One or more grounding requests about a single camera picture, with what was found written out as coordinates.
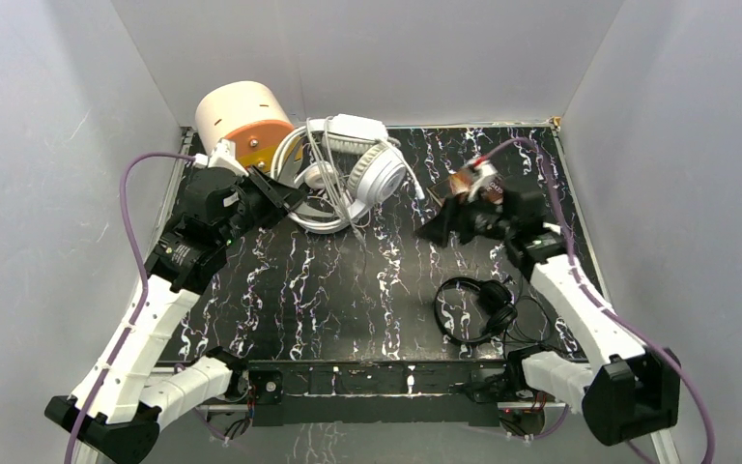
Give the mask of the large white over-ear headphones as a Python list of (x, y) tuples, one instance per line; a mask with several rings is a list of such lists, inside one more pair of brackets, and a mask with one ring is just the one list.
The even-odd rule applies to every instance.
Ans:
[(304, 199), (289, 214), (299, 227), (318, 235), (358, 231), (357, 221), (387, 201), (406, 178), (413, 181), (415, 198), (426, 198), (385, 124), (349, 114), (308, 119), (292, 130), (275, 150), (269, 174), (282, 184), (325, 194), (329, 210)]

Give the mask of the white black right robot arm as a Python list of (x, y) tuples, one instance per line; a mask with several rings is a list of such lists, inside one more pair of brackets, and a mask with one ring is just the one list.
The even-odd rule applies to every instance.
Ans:
[(513, 397), (552, 394), (582, 415), (605, 446), (675, 426), (680, 397), (676, 357), (659, 355), (613, 320), (611, 306), (596, 294), (579, 261), (568, 255), (563, 234), (546, 222), (545, 213), (540, 192), (507, 191), (500, 203), (459, 194), (446, 198), (414, 233), (438, 247), (445, 247), (452, 235), (461, 244), (476, 237), (502, 242), (512, 266), (576, 337), (584, 363), (543, 348), (510, 356), (505, 385)]

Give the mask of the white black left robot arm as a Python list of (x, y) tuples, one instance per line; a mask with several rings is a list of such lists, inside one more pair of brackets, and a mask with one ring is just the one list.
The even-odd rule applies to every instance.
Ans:
[(114, 463), (140, 463), (162, 429), (206, 400), (245, 398), (247, 363), (221, 347), (163, 381), (147, 381), (172, 333), (226, 265), (228, 246), (275, 226), (305, 197), (256, 168), (244, 176), (221, 167), (195, 174), (104, 352), (72, 393), (50, 399), (45, 416)]

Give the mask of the small white on-ear headphones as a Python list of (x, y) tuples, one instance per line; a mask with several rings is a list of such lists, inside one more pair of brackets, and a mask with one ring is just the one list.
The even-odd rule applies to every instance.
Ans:
[(297, 128), (280, 142), (270, 177), (308, 197), (290, 218), (308, 232), (327, 235), (347, 227), (387, 200), (402, 180), (397, 150), (321, 130)]

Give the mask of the orange brown paperback book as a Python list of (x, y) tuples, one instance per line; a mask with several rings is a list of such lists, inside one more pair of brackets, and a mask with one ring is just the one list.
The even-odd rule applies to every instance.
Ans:
[(462, 194), (468, 201), (478, 198), (494, 204), (503, 201), (501, 176), (489, 161), (467, 164), (428, 188), (429, 196), (441, 205), (445, 198)]

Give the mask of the pastel mini drawer cabinet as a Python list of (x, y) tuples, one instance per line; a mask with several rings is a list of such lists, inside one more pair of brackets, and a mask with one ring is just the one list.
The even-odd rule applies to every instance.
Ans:
[(226, 138), (235, 142), (240, 164), (263, 172), (269, 171), (280, 142), (294, 129), (271, 89), (256, 81), (212, 90), (198, 103), (194, 122), (208, 162), (215, 144)]

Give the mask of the black wired headphones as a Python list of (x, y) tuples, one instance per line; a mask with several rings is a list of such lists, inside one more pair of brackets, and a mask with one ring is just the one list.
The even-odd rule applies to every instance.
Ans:
[[(476, 336), (462, 337), (455, 333), (456, 317), (452, 314), (452, 305), (446, 297), (451, 291), (472, 295), (474, 307), (486, 316), (484, 325)], [(545, 324), (539, 338), (531, 338), (519, 326), (517, 320), (521, 317), (521, 303), (532, 303), (544, 318)], [(438, 287), (432, 301), (432, 310), (441, 334), (455, 346), (479, 346), (503, 336), (513, 342), (543, 345), (553, 336), (555, 325), (544, 305), (525, 291), (524, 282), (510, 276), (503, 280), (452, 277)]]

